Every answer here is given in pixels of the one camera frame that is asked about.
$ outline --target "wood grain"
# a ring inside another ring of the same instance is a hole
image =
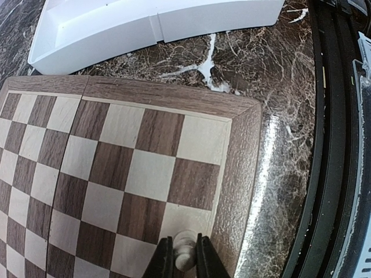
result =
[[[11,191],[12,186],[7,184],[5,181],[0,180],[0,210],[5,214],[8,214],[9,212]]]
[[[0,89],[0,109],[2,109],[4,103],[5,103],[5,100],[6,100],[6,97],[8,96],[8,91],[9,91],[9,81],[8,79],[5,79],[1,89]]]
[[[117,232],[157,244],[165,206],[165,202],[125,193]]]
[[[74,277],[75,256],[48,244],[47,272],[55,278]]]
[[[32,109],[30,118],[28,120],[29,125],[46,127],[50,115],[52,114],[54,103],[57,97],[50,96],[37,96],[36,102]]]
[[[12,120],[20,98],[20,94],[8,94],[8,97],[6,98],[2,108],[0,118]]]
[[[211,241],[233,277],[241,250],[253,193],[259,151],[261,106],[232,122],[223,184]]]
[[[72,124],[71,135],[99,140],[109,107],[108,103],[82,100]]]
[[[13,275],[9,270],[7,270],[6,271],[6,278],[18,278],[18,277]]]
[[[47,129],[41,145],[38,162],[59,169],[68,141],[68,133]]]
[[[36,277],[45,277],[46,273],[41,268],[34,265],[32,262],[26,259],[25,262],[25,268],[24,268],[24,274],[26,278],[36,278]]]
[[[81,222],[76,256],[102,268],[109,269],[115,238],[115,233]]]
[[[129,277],[111,271],[110,278],[129,278]]]
[[[43,239],[48,239],[52,208],[30,197],[28,205],[27,229]]]
[[[146,109],[136,149],[176,156],[184,115]]]
[[[168,202],[211,210],[219,169],[219,165],[177,158]]]
[[[6,243],[0,239],[0,264],[6,267]]]
[[[233,118],[257,104],[241,98],[187,86],[137,81],[125,78],[90,77],[86,97],[131,101],[209,115]]]
[[[26,228],[8,217],[8,232],[6,237],[6,244],[11,246],[11,248],[24,256],[25,242]]]
[[[54,209],[80,220],[87,187],[87,181],[60,173],[54,196]]]
[[[82,95],[88,79],[78,75],[41,75],[9,77],[6,82],[9,90]]]
[[[19,153],[21,148],[26,125],[24,123],[12,122],[5,142],[5,149],[15,154]]]
[[[89,181],[124,190],[133,149],[98,142]]]
[[[32,182],[36,169],[36,162],[18,156],[16,171],[13,179],[13,186],[27,195],[31,194]]]

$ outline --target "light square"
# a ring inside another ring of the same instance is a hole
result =
[[[185,116],[177,157],[220,165],[226,134],[224,122]]]
[[[80,220],[53,210],[49,243],[63,251],[76,255]]]
[[[32,183],[31,196],[52,206],[58,173],[59,171],[57,169],[37,163],[34,181]]]
[[[211,211],[167,203],[163,214],[160,239],[173,238],[181,231],[192,230],[207,235]]]
[[[28,202],[30,196],[12,187],[12,193],[10,194],[9,204],[9,217],[12,217],[22,226],[26,227],[27,213],[28,213]]]
[[[69,133],[79,103],[79,98],[58,97],[50,114],[47,128]]]
[[[6,138],[8,137],[11,124],[11,120],[0,118],[0,148],[5,147]]]
[[[74,278],[109,278],[110,271],[76,257]]]
[[[24,257],[9,245],[6,246],[6,268],[18,278],[24,278]]]
[[[43,127],[27,125],[19,155],[37,161],[44,135],[45,129]]]
[[[125,192],[166,201],[175,158],[134,150]]]
[[[97,141],[70,136],[63,157],[61,172],[88,180],[94,159]]]
[[[134,148],[144,109],[111,104],[99,141]]]
[[[154,244],[117,234],[111,270],[128,277],[142,277],[155,249]]]
[[[122,199],[123,191],[88,183],[81,220],[115,233]]]
[[[34,265],[38,266],[42,270],[46,268],[46,249],[47,242],[45,239],[32,233],[26,229],[26,244],[24,249],[24,256]]]
[[[28,123],[32,109],[36,102],[36,95],[22,94],[16,112],[14,113],[13,121],[20,123]]]
[[[8,230],[8,216],[0,210],[0,239],[5,243],[7,230]]]
[[[15,153],[3,150],[0,162],[0,179],[13,185],[14,172],[16,171],[18,156]]]

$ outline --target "white tray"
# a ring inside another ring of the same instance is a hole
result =
[[[283,0],[46,0],[28,63],[70,74],[159,41],[273,25]]]

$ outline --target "black metal frame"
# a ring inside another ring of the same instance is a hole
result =
[[[309,11],[317,80],[314,155],[283,278],[331,277],[348,229],[357,178],[358,104],[352,62],[360,54],[350,7],[342,0],[335,5],[314,0]]]

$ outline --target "brown marble countertop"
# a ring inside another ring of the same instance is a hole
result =
[[[0,86],[37,75],[28,51],[43,0],[0,6]],[[311,163],[315,74],[304,0],[288,0],[276,25],[199,36],[125,54],[76,74],[208,87],[255,98],[263,128],[255,191],[235,277],[279,277],[293,243]]]

